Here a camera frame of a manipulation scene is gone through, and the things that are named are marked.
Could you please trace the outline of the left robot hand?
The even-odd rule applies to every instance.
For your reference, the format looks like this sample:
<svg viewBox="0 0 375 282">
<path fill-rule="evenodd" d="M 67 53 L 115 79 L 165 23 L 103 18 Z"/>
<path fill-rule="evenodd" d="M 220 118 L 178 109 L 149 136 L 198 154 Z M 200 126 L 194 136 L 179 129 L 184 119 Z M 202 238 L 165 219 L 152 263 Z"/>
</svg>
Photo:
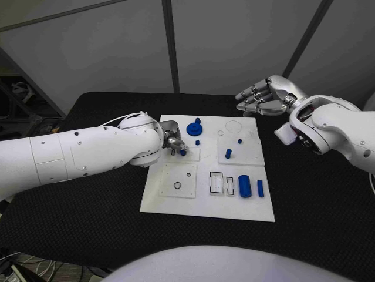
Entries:
<svg viewBox="0 0 375 282">
<path fill-rule="evenodd" d="M 175 120 L 162 121 L 159 125 L 164 130 L 164 148 L 175 150 L 182 156 L 188 153 L 188 145 L 182 140 L 179 125 Z"/>
</svg>

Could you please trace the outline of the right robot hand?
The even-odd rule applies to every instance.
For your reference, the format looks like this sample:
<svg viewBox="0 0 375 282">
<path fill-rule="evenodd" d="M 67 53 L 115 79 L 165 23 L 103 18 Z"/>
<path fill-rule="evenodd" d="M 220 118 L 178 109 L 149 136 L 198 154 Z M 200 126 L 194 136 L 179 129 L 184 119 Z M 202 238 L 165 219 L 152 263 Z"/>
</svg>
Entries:
<svg viewBox="0 0 375 282">
<path fill-rule="evenodd" d="M 237 110 L 244 117 L 254 114 L 280 116 L 292 113 L 309 96 L 283 76 L 272 75 L 236 95 Z"/>
</svg>

